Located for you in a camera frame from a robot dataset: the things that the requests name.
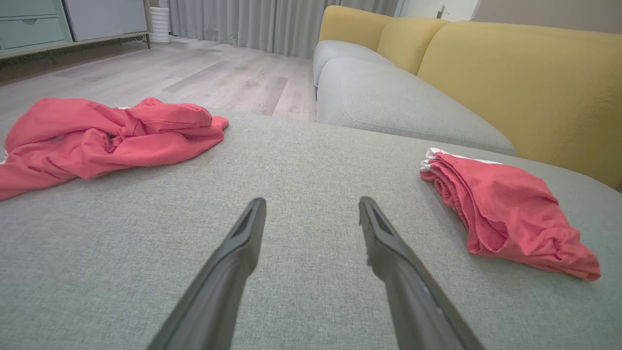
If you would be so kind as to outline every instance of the gray sofa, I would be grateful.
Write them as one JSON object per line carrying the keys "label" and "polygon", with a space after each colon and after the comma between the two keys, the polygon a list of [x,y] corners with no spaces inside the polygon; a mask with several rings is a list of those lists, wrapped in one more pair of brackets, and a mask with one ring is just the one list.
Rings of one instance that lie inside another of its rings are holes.
{"label": "gray sofa", "polygon": [[313,76],[320,123],[514,155],[482,117],[366,47],[320,41]]}
{"label": "gray sofa", "polygon": [[[384,285],[366,265],[361,196],[382,207],[487,349],[620,348],[622,194],[497,152],[211,111],[230,127],[194,159],[0,202],[1,349],[144,349],[258,196],[266,226],[233,349],[397,349]],[[431,146],[543,178],[603,277],[469,254],[464,226],[419,177]]]}

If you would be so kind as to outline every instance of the folded red cloth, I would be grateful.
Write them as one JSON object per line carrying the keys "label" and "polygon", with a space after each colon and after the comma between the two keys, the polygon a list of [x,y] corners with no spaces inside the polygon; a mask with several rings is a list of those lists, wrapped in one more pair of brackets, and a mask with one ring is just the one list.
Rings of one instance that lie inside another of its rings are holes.
{"label": "folded red cloth", "polygon": [[44,98],[6,138],[0,201],[133,166],[174,164],[196,157],[225,137],[229,121],[205,108],[147,98],[110,108],[79,98]]}
{"label": "folded red cloth", "polygon": [[421,178],[433,181],[468,229],[466,248],[588,281],[600,278],[594,253],[579,241],[544,181],[505,164],[428,151]]}

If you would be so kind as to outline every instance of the yellow sofa back cushion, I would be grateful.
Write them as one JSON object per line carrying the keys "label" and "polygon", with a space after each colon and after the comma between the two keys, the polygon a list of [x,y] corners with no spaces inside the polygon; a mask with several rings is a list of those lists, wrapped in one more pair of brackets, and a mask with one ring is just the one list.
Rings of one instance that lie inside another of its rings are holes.
{"label": "yellow sofa back cushion", "polygon": [[519,157],[622,182],[622,35],[442,27],[418,76],[499,129]]}
{"label": "yellow sofa back cushion", "polygon": [[384,26],[379,54],[407,72],[417,75],[430,41],[449,22],[436,18],[395,18]]}
{"label": "yellow sofa back cushion", "polygon": [[352,42],[376,51],[384,26],[391,16],[331,5],[324,10],[319,41]]}

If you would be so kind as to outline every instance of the gray laminate flooring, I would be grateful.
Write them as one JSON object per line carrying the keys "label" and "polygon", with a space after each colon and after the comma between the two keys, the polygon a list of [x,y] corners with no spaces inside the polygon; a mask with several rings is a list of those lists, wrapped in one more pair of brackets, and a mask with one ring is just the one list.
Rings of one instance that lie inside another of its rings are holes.
{"label": "gray laminate flooring", "polygon": [[156,97],[208,109],[315,118],[309,59],[186,38],[151,47],[126,42],[87,49],[54,57],[56,63],[39,67],[38,73],[29,73],[38,67],[33,64],[5,65],[1,74],[21,70],[21,76],[0,86],[0,130],[45,97],[87,98],[109,106]]}

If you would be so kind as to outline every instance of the white fabric trim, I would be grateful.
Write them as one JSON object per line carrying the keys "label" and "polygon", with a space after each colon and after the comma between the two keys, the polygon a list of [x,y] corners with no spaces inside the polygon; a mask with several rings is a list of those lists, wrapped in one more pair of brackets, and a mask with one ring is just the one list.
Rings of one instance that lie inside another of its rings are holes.
{"label": "white fabric trim", "polygon": [[114,103],[114,106],[115,106],[118,110],[127,110],[128,108],[130,108],[130,107],[119,107],[119,106],[117,106],[116,102],[113,102],[113,103]]}
{"label": "white fabric trim", "polygon": [[463,156],[458,156],[456,154],[451,154],[449,152],[445,152],[442,149],[438,149],[438,148],[432,147],[432,148],[428,148],[427,152],[425,152],[425,157],[427,159],[421,161],[421,168],[419,170],[420,171],[430,171],[430,160],[436,159],[436,154],[437,153],[449,154],[449,155],[454,156],[456,158],[470,159],[472,161],[478,161],[478,162],[482,162],[482,163],[486,163],[486,164],[502,164],[502,163],[497,163],[497,162],[493,162],[493,161],[486,161],[486,160],[482,160],[482,159],[471,159],[471,158],[467,158],[467,157],[463,157]]}

